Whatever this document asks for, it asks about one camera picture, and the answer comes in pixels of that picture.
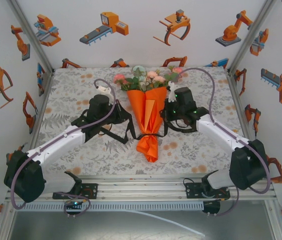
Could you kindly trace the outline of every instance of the flower bouquet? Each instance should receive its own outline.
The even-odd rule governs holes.
[[[154,134],[160,129],[164,108],[166,86],[169,81],[177,82],[176,72],[160,76],[159,70],[146,72],[142,66],[132,68],[133,78],[122,74],[114,77],[114,83],[127,91],[139,128],[145,135],[137,144],[136,150],[143,153],[147,161],[154,163],[158,159],[158,141]]]

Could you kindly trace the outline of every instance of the orange wrapping paper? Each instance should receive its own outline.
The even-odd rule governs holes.
[[[156,134],[163,122],[160,110],[164,108],[166,87],[155,88],[146,92],[127,91],[134,115],[143,134]],[[141,138],[136,150],[143,153],[147,161],[154,163],[158,159],[158,141],[154,135]]]

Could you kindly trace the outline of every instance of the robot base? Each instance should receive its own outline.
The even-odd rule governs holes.
[[[232,44],[235,44],[235,43],[240,42],[241,39],[240,39],[239,37],[237,37],[237,38],[236,38],[235,40],[233,40],[233,41],[224,41],[224,40],[223,40],[223,36],[221,36],[221,37],[215,39],[215,41],[217,41],[219,44],[221,44],[221,45],[227,47],[227,46],[229,46],[229,45],[232,45]]]
[[[25,61],[30,58],[30,44],[27,44],[27,53],[26,55],[22,55],[22,61]]]

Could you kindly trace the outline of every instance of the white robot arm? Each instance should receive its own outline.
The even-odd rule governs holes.
[[[52,174],[48,169],[66,152],[89,141],[100,131],[122,143],[127,142],[127,136],[121,138],[102,126],[120,124],[127,120],[131,123],[131,114],[121,106],[118,100],[113,106],[113,96],[110,91],[104,87],[99,86],[99,88],[101,88],[99,91],[101,94],[97,94],[90,100],[89,109],[75,119],[64,132],[28,152],[17,150],[7,155],[8,167],[4,184],[11,188],[12,182],[16,181],[14,192],[26,203],[46,193],[63,192],[79,195],[82,181],[77,176],[70,172]],[[27,164],[21,169],[20,174],[16,174],[25,162]]]
[[[178,132],[200,132],[208,136],[231,157],[230,169],[217,170],[202,178],[205,195],[223,187],[236,186],[245,190],[267,176],[259,157],[251,151],[253,149],[261,156],[268,169],[264,146],[259,140],[250,141],[211,119],[206,108],[196,107],[188,87],[173,89],[173,94],[175,100],[169,96],[161,112],[164,123]],[[177,120],[183,120],[190,128],[175,127],[171,122]]]

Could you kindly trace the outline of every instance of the table surface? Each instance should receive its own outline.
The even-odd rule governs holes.
[[[159,69],[160,75],[169,73],[166,67],[149,67],[147,71]],[[212,112],[216,119],[228,128],[242,134],[239,118],[222,67],[205,67],[215,79],[216,92]],[[97,78],[113,82],[116,74],[131,77],[131,68],[63,68],[54,75],[44,117],[36,146],[52,139],[65,130],[83,110],[89,107],[89,100],[97,94],[93,81]],[[210,78],[200,71],[184,74],[179,87],[189,87],[197,106],[208,108],[212,93]],[[122,106],[133,115],[137,135],[140,134],[126,92],[116,87],[116,95]],[[113,125],[112,132],[124,136],[127,123]],[[147,162],[143,154],[136,151],[137,140],[121,144],[107,135],[97,135],[87,143],[76,147],[53,164],[50,172],[70,170],[76,175],[137,175],[137,174],[188,174],[206,173],[227,169],[229,156],[211,139],[199,132],[184,134],[169,130],[168,135],[159,138],[159,159]]]

